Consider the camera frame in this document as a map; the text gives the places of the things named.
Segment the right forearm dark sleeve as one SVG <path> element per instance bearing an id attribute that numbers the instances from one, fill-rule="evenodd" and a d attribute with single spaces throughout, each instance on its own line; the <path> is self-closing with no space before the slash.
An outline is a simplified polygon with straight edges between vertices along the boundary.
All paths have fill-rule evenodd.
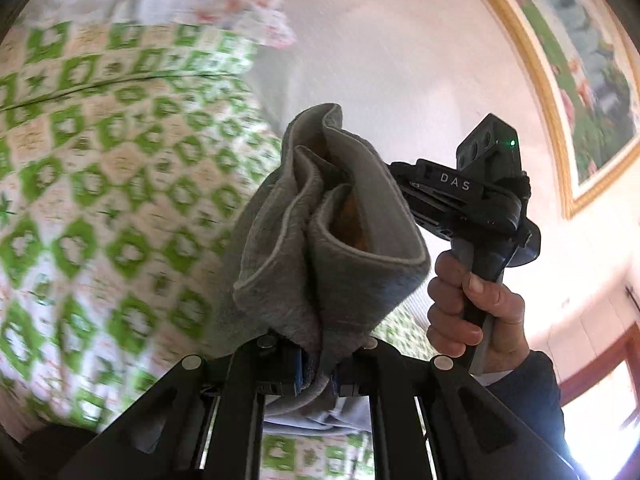
<path id="1" fill-rule="evenodd" d="M 572 462 L 565 441 L 561 391 L 552 361 L 544 352 L 531 351 L 514 370 L 486 373 L 477 381 L 567 463 Z"/>

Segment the person's right hand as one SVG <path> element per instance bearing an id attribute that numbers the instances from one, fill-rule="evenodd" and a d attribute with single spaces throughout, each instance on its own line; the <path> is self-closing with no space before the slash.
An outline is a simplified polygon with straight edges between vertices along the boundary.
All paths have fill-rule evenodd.
<path id="1" fill-rule="evenodd" d="M 439 353 L 460 358 L 484 342 L 485 373 L 514 370 L 528 357 L 525 301 L 503 284 L 483 280 L 451 252 L 443 252 L 427 292 L 433 304 L 426 336 Z"/>

